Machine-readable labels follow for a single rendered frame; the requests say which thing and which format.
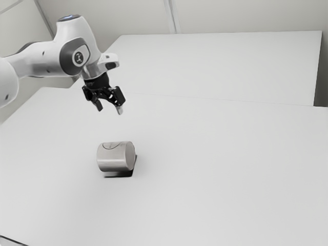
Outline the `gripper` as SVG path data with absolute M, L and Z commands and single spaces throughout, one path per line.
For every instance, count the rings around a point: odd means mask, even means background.
M 119 86 L 112 88 L 109 84 L 109 76 L 107 72 L 97 78 L 84 80 L 85 85 L 82 87 L 83 93 L 87 101 L 90 101 L 100 112 L 103 106 L 99 100 L 98 90 L 103 89 L 104 99 L 111 103 L 119 115 L 123 114 L 123 104 L 126 99 Z

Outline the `grey mug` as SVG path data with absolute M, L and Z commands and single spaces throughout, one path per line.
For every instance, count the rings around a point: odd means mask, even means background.
M 130 141 L 103 142 L 98 146 L 96 161 L 102 172 L 129 172 L 136 162 L 135 147 Z

